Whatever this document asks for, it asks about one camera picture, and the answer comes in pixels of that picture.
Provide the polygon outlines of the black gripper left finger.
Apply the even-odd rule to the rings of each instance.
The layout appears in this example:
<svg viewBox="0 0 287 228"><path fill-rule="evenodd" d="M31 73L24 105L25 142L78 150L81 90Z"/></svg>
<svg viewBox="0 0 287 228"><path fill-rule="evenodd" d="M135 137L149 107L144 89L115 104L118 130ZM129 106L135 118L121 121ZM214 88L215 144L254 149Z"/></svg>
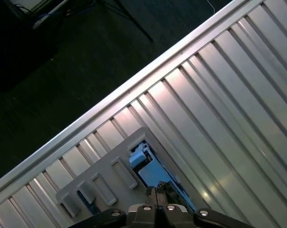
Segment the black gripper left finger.
<svg viewBox="0 0 287 228"><path fill-rule="evenodd" d="M154 228L156 227L157 197L155 187L146 189L146 203L135 204L128 212L107 209L73 225L73 228Z"/></svg>

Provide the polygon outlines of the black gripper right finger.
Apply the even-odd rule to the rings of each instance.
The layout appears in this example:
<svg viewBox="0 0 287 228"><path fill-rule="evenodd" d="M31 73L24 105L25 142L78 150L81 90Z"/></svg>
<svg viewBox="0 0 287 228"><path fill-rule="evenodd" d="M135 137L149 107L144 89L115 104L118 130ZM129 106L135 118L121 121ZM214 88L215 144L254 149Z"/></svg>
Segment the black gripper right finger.
<svg viewBox="0 0 287 228"><path fill-rule="evenodd" d="M170 195L164 190L158 190L158 207L164 222L170 228L250 228L244 222L221 214L211 209L199 209L189 213L183 205L170 204Z"/></svg>

